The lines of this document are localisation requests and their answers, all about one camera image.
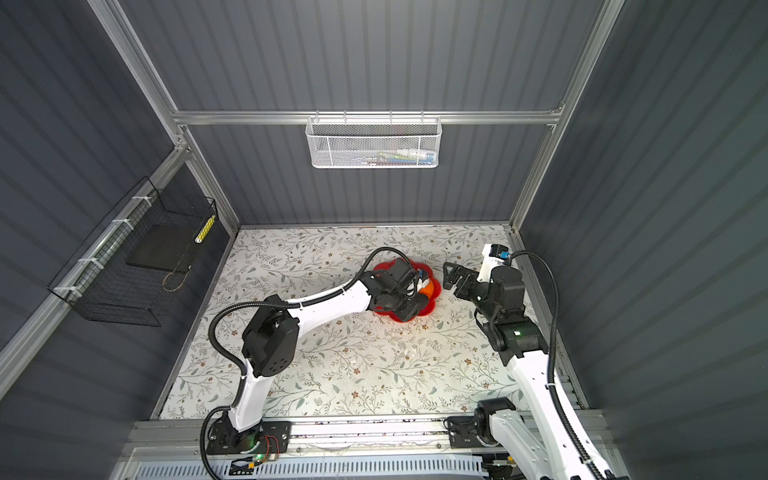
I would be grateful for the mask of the orange persimmon fruit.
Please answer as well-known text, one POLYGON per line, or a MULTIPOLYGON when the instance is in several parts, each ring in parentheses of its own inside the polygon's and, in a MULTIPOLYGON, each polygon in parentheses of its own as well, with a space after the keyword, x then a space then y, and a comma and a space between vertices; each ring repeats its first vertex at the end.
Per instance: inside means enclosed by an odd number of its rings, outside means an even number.
POLYGON ((427 297, 428 300, 431 300, 434 294, 434 283, 431 278, 427 278, 426 280, 420 280, 418 284, 419 290, 418 292, 420 294, 423 294, 427 297))

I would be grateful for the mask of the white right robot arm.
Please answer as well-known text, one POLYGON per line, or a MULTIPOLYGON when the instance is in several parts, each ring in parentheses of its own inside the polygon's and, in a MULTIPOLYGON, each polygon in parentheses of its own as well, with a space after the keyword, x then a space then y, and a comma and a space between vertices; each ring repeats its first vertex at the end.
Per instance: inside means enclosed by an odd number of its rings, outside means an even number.
POLYGON ((526 287, 513 262, 520 257, 499 244, 483 249, 479 270, 443 265, 443 287, 474 307, 476 324, 517 384, 535 424, 529 428, 508 397, 477 404, 478 438, 502 447, 526 479, 616 479, 589 438, 555 372, 556 346, 525 313, 526 287))

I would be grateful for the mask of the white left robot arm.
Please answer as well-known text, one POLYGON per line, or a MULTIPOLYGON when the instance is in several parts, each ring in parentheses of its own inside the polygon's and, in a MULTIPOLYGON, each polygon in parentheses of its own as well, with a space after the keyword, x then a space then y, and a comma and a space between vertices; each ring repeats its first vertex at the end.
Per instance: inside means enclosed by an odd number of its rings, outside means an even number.
POLYGON ((397 258, 370 270, 365 261, 345 284, 309 297, 283 300, 272 295, 262 301, 229 305, 208 326, 208 340, 236 365, 239 383, 231 404, 207 414, 200 432, 201 455, 279 453, 276 440, 263 426, 265 402, 273 378, 294 360, 300 341, 312 330, 345 316, 363 312, 388 315, 407 323, 431 308, 437 288, 431 270, 407 258, 397 258), (218 340, 219 323, 239 310, 256 310, 244 329, 239 355, 218 340))

